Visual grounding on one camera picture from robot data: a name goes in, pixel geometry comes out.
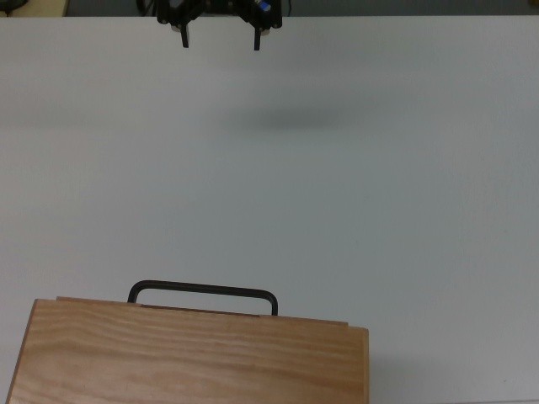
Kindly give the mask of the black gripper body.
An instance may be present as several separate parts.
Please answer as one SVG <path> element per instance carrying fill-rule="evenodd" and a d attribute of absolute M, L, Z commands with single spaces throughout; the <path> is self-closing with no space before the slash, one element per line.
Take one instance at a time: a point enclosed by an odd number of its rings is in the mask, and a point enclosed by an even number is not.
<path fill-rule="evenodd" d="M 184 0 L 179 7 L 186 13 L 240 13 L 258 8 L 256 1 L 248 0 Z"/>

